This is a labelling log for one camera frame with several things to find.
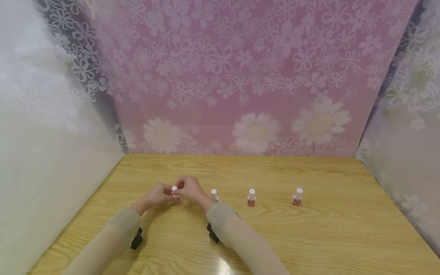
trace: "wood grain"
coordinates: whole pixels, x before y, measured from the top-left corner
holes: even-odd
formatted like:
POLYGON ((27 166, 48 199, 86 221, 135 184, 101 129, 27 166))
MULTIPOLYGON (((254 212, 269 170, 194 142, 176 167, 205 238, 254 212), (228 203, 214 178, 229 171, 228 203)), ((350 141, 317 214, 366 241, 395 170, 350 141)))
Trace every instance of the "wood grain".
MULTIPOLYGON (((352 158, 126 155, 30 274, 60 274, 106 222, 157 182, 199 178, 258 231, 292 274, 438 274, 440 261, 362 164, 352 158), (290 205, 295 189, 303 205, 290 205), (246 196, 255 188, 257 206, 246 196)), ((144 243, 106 274, 249 274, 213 243, 196 206, 149 211, 144 243)))

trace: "finger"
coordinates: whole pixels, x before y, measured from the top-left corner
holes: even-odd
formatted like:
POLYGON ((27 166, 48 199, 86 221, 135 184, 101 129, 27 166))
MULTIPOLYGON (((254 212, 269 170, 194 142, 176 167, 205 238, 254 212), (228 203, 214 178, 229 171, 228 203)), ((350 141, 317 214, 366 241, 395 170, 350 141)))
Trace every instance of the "finger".
POLYGON ((173 196, 171 196, 171 195, 166 195, 166 196, 164 197, 164 200, 167 201, 167 202, 174 202, 174 203, 181 202, 179 198, 177 198, 177 197, 173 197, 173 196))
POLYGON ((171 194, 180 196, 182 194, 182 189, 177 189, 176 191, 171 192, 171 194))
POLYGON ((171 188, 172 188, 171 185, 162 183, 162 189, 164 191, 164 194, 171 195, 171 188))
POLYGON ((185 186, 185 180, 188 178, 188 176, 181 176, 177 181, 176 181, 176 186, 177 188, 183 188, 185 186))

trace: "sheer curtain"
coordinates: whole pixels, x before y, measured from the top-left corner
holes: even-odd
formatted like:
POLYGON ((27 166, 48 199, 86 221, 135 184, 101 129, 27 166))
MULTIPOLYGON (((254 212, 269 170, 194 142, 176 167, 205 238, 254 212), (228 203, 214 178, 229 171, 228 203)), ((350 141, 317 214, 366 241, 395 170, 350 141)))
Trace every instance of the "sheer curtain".
POLYGON ((3 1, 0 24, 0 273, 26 274, 123 152, 36 7, 3 1))
POLYGON ((356 157, 440 256, 440 2, 420 1, 356 157))

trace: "red bottle label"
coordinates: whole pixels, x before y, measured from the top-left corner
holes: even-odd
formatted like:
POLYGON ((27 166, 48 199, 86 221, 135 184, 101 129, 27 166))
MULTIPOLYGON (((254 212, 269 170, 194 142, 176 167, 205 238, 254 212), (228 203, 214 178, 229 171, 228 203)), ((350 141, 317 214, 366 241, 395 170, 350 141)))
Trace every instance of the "red bottle label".
POLYGON ((301 201, 302 200, 297 200, 297 199, 294 198, 293 201, 292 201, 292 204, 296 205, 296 206, 300 206, 301 205, 301 201))

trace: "bottle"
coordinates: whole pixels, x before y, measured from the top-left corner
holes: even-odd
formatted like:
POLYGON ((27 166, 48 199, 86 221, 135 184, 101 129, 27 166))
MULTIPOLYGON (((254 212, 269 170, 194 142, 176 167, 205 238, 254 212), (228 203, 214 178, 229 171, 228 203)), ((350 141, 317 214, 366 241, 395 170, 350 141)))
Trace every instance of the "bottle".
POLYGON ((255 190, 249 189, 248 206, 255 206, 257 204, 257 197, 255 196, 255 190))
POLYGON ((216 202, 219 201, 219 196, 217 195, 217 190, 211 189, 211 198, 216 200, 216 202))
POLYGON ((292 196, 292 201, 290 202, 292 205, 300 206, 302 201, 302 189, 297 188, 295 195, 292 196))
MULTIPOLYGON (((176 191, 176 190, 177 190, 177 186, 171 187, 171 191, 176 191)), ((182 197, 180 197, 179 195, 173 195, 173 197, 178 198, 177 199, 178 202, 182 202, 183 201, 182 197)))

